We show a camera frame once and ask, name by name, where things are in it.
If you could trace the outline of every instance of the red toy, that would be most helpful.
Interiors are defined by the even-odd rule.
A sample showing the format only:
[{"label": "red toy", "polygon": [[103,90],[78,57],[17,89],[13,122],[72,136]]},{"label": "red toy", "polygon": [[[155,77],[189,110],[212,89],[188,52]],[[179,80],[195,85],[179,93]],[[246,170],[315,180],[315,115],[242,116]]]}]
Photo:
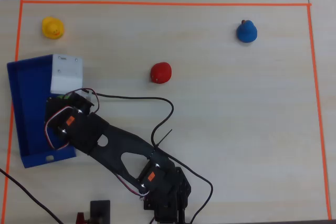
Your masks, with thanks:
[{"label": "red toy", "polygon": [[172,67],[167,62],[157,63],[152,67],[151,80],[154,83],[163,84],[172,77]]}]

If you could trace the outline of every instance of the blue plastic bin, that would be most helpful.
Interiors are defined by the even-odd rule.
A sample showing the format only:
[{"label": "blue plastic bin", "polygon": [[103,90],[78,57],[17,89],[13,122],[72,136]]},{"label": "blue plastic bin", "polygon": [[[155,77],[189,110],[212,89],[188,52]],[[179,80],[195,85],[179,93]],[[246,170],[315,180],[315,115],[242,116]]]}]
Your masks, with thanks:
[{"label": "blue plastic bin", "polygon": [[[53,70],[52,55],[7,64],[20,155],[25,168],[76,156],[75,148],[53,150],[44,135],[46,101]],[[48,131],[55,148],[62,143]]]}]

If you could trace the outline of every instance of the orange tape border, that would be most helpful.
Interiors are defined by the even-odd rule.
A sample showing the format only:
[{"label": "orange tape border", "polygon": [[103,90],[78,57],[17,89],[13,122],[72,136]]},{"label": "orange tape border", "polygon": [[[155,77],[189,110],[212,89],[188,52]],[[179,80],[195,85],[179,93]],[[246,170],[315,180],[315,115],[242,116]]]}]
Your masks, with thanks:
[{"label": "orange tape border", "polygon": [[[23,4],[24,3],[27,3],[27,4],[31,3],[31,4],[156,5],[156,6],[158,6],[158,5],[159,6],[306,6],[307,7],[307,16],[308,16],[308,26],[309,26],[311,56],[312,56],[312,64],[313,64],[313,72],[314,72],[315,92],[316,92],[317,109],[318,109],[318,117],[319,117],[325,201],[326,201],[326,206],[327,206],[328,219],[329,220],[332,219],[330,197],[329,197],[327,158],[326,158],[326,155],[325,155],[326,154],[325,153],[326,149],[325,149],[325,144],[324,144],[324,133],[323,133],[323,124],[322,124],[320,93],[319,93],[319,84],[318,84],[314,40],[313,40],[313,31],[312,31],[312,22],[311,22],[311,13],[310,13],[311,3],[165,3],[165,2],[159,3],[159,2],[120,2],[120,1],[20,0],[19,17],[18,17],[18,25],[17,25],[17,36],[16,36],[16,47],[15,47],[15,61],[18,60],[18,54],[19,54],[19,43],[20,43],[21,23],[22,23],[22,11],[23,11]],[[7,173],[9,173],[9,165],[11,163],[11,159],[10,159],[11,158],[10,157],[11,153],[10,152],[11,152],[11,148],[12,148],[13,124],[14,124],[14,108],[13,108],[13,103],[12,103],[12,105],[11,105],[11,117],[10,117],[10,124],[9,124],[9,133],[8,133],[8,149],[7,149],[7,162],[6,162],[6,172]],[[8,192],[8,178],[5,177],[1,224],[5,223],[7,192]]]}]

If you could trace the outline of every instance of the blue rubber duck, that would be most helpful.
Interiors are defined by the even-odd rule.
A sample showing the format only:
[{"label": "blue rubber duck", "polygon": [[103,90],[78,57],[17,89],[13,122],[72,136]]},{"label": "blue rubber duck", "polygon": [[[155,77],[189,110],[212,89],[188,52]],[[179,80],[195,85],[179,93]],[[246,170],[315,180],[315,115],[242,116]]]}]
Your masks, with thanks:
[{"label": "blue rubber duck", "polygon": [[251,20],[242,20],[237,28],[237,37],[241,42],[250,43],[258,36],[257,28]]}]

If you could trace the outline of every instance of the black robotic arm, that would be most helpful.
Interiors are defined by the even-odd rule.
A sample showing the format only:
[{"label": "black robotic arm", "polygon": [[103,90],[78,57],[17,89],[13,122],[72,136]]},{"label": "black robotic arm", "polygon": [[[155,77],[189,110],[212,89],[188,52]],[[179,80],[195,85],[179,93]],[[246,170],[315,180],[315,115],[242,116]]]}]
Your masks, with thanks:
[{"label": "black robotic arm", "polygon": [[[86,153],[114,174],[120,175],[136,187],[144,197],[144,209],[154,210],[155,220],[160,223],[185,223],[184,210],[191,187],[179,167],[160,149],[140,137],[114,127],[104,119],[90,113],[93,106],[84,97],[72,93],[69,98],[49,98],[46,119],[56,111],[70,106],[50,123],[54,133],[76,149]],[[106,136],[106,146],[99,146],[98,139]],[[123,153],[143,155],[147,165],[137,178],[129,174],[121,156]]]}]

